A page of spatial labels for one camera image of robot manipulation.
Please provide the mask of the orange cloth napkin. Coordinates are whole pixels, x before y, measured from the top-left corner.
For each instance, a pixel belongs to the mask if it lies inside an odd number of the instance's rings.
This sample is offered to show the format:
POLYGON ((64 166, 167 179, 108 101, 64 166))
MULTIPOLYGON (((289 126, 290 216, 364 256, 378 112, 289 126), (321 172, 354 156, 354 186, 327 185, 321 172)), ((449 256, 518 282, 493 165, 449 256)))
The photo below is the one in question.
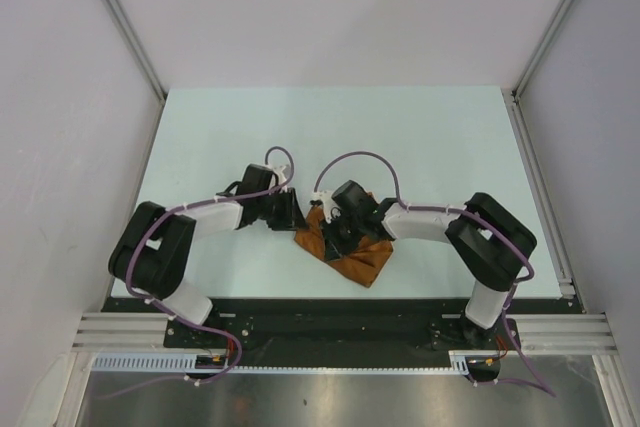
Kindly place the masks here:
POLYGON ((338 214, 331 207, 332 220, 325 217, 323 200, 330 191, 314 192, 306 216, 306 228, 296 231, 294 241, 306 252, 345 278, 369 288, 393 253, 388 239, 371 238, 358 226, 358 218, 338 214))

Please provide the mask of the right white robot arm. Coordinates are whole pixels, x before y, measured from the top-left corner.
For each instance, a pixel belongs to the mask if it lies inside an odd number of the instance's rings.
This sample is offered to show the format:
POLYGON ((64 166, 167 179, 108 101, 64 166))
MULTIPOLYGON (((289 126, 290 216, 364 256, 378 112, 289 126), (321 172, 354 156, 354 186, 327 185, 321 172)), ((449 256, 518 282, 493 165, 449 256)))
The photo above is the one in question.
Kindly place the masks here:
POLYGON ((396 198, 374 200, 355 181, 335 191, 319 191, 312 203, 322 209, 320 231, 325 258, 354 253, 364 238, 372 241, 420 239, 449 244, 475 279, 461 315, 461 335, 473 348, 497 336, 497 325, 515 286, 533 277, 529 259, 535 235, 486 193, 476 193, 462 207, 407 206, 396 198))

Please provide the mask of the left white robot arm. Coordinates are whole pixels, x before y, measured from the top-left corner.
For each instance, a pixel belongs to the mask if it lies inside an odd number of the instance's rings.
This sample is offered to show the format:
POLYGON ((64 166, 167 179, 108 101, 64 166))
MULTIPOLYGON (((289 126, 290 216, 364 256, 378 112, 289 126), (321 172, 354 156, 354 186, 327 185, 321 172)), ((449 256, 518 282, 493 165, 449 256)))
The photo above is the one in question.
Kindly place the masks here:
POLYGON ((157 302, 187 322, 186 334, 197 345, 214 344, 221 334, 213 302, 185 279, 194 241, 263 221, 273 231, 304 229, 296 191, 289 185, 291 164, 251 164, 243 178, 207 201, 167 209, 141 203, 108 261, 108 271, 130 293, 157 302))

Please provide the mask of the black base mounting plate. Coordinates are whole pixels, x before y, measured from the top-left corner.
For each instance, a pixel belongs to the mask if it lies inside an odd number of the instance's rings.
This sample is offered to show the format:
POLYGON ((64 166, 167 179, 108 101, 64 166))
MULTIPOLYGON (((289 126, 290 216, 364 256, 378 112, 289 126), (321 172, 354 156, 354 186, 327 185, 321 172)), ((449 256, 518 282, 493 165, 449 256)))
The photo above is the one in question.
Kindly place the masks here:
MULTIPOLYGON (((247 368, 392 370, 449 365, 453 351, 493 359, 521 349, 513 315, 575 314, 561 300, 518 300, 479 343, 462 335, 463 299, 216 299, 205 332, 168 320, 163 346, 200 354, 198 369, 238 360, 247 368)), ((109 299, 106 313, 155 313, 142 301, 109 299)))

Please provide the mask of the aluminium right side rail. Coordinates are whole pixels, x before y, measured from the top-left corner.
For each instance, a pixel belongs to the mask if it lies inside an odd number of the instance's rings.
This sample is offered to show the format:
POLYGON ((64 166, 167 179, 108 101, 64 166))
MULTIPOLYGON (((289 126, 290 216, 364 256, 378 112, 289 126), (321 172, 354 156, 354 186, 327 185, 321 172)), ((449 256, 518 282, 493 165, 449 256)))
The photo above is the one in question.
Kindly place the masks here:
POLYGON ((559 229, 529 130, 525 124, 521 106, 516 96, 508 89, 502 91, 502 96, 524 163, 562 297, 580 301, 579 290, 575 282, 565 242, 559 229))

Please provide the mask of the aluminium front frame rail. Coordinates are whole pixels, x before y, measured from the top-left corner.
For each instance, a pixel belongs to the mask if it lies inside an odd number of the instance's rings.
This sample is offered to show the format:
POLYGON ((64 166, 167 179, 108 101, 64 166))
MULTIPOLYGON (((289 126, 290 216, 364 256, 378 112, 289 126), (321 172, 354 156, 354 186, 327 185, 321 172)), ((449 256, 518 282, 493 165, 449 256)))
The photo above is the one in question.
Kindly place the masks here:
MULTIPOLYGON (((603 314, 513 315, 527 355, 614 355, 618 352, 603 314)), ((162 313, 85 313, 73 352, 169 353, 162 313)))

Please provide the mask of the right corner aluminium post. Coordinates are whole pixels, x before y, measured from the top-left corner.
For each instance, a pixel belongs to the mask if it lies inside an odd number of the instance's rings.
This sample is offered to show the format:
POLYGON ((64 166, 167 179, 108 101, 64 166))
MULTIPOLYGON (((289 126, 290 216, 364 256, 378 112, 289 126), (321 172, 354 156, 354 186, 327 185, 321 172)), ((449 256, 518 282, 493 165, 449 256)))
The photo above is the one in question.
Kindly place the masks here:
POLYGON ((559 0, 549 22, 545 26, 542 36, 528 58, 523 71, 511 88, 511 96, 516 102, 518 102, 525 93, 577 2, 578 0, 559 0))

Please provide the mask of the corner aluminium post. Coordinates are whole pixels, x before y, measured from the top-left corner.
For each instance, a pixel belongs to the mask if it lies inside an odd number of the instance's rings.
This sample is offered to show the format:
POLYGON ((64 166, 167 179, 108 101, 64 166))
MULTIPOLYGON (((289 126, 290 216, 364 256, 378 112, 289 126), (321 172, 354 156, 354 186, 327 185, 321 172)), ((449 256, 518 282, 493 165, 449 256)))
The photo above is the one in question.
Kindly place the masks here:
POLYGON ((511 96, 516 102, 518 102, 525 93, 577 2, 578 0, 559 0, 549 22, 545 26, 542 36, 528 58, 523 71, 511 88, 511 96))
POLYGON ((121 0, 101 0, 118 30, 125 46, 129 50, 147 85, 154 96, 163 105, 168 93, 162 86, 159 75, 138 35, 121 0))

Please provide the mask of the left corner aluminium post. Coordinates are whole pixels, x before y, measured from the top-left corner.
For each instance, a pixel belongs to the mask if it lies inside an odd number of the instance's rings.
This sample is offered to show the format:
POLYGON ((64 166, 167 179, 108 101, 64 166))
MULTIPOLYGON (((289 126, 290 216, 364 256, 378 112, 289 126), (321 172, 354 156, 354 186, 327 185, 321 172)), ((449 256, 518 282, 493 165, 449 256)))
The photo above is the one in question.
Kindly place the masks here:
POLYGON ((125 46, 129 50, 147 85, 154 96, 163 105, 168 93, 162 86, 159 75, 138 35, 121 0, 101 0, 118 30, 125 46))

